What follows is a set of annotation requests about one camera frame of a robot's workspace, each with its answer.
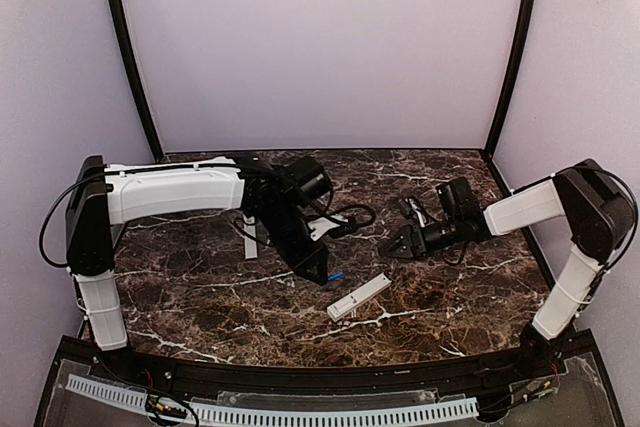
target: white wall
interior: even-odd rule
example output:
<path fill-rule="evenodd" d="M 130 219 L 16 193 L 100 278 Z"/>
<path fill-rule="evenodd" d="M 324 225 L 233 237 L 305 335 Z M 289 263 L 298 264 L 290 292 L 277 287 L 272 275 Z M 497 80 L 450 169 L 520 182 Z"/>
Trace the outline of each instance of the white wall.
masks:
<path fill-rule="evenodd" d="M 640 0 L 536 0 L 497 163 L 517 187 L 586 157 L 639 195 Z M 562 222 L 535 233 L 557 270 Z M 592 327 L 628 426 L 640 426 L 640 242 L 607 277 L 580 325 Z"/>
<path fill-rule="evenodd" d="M 125 0 L 167 151 L 481 147 L 519 0 Z"/>
<path fill-rule="evenodd" d="M 80 317 L 37 252 L 50 203 L 82 160 L 146 162 L 107 0 L 0 0 L 0 425 L 35 417 L 63 333 Z M 64 259 L 63 225 L 48 237 Z"/>

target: brown marble surface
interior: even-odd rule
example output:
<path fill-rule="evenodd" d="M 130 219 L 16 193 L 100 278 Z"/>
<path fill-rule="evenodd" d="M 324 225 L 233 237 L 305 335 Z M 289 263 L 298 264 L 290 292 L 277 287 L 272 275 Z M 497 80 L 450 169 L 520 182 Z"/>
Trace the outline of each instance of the brown marble surface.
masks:
<path fill-rule="evenodd" d="M 416 195 L 440 215 L 434 186 L 469 178 L 486 205 L 500 193 L 484 162 L 465 150 L 352 150 L 312 153 L 336 186 L 334 207 L 366 202 L 378 221 L 327 239 L 330 273 L 319 287 L 294 276 L 273 249 L 244 260 L 229 225 L 237 211 L 199 211 L 132 222 L 117 253 L 128 332 L 141 352 L 260 366 L 401 364 L 473 355 L 517 345 L 548 293 L 520 233 L 472 244 L 465 261 L 436 255 L 383 259 L 376 246 L 406 221 L 394 200 Z M 172 155 L 170 161 L 215 157 Z M 301 152 L 263 152 L 287 163 Z M 334 323 L 328 305 L 384 272 L 392 285 L 353 318 Z"/>

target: white backdrop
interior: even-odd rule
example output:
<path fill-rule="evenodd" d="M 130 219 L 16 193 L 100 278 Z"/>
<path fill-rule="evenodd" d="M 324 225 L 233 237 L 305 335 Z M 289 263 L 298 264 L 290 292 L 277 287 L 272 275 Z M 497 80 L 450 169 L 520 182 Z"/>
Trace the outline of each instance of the white backdrop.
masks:
<path fill-rule="evenodd" d="M 640 196 L 640 0 L 536 0 L 513 100 L 496 154 L 511 187 L 586 157 Z M 535 229 L 558 270 L 564 220 Z M 640 427 L 640 240 L 580 319 L 592 327 L 626 425 Z"/>
<path fill-rule="evenodd" d="M 167 151 L 481 147 L 519 0 L 125 0 Z"/>

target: small blue object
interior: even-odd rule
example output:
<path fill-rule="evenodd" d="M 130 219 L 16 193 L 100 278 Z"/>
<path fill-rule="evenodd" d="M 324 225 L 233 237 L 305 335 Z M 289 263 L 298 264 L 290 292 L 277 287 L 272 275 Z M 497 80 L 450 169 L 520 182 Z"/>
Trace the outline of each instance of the small blue object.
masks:
<path fill-rule="evenodd" d="M 331 274 L 327 280 L 331 281 L 331 280 L 338 280 L 340 277 L 344 277 L 344 272 L 340 271 L 340 272 L 335 272 L 334 274 Z"/>

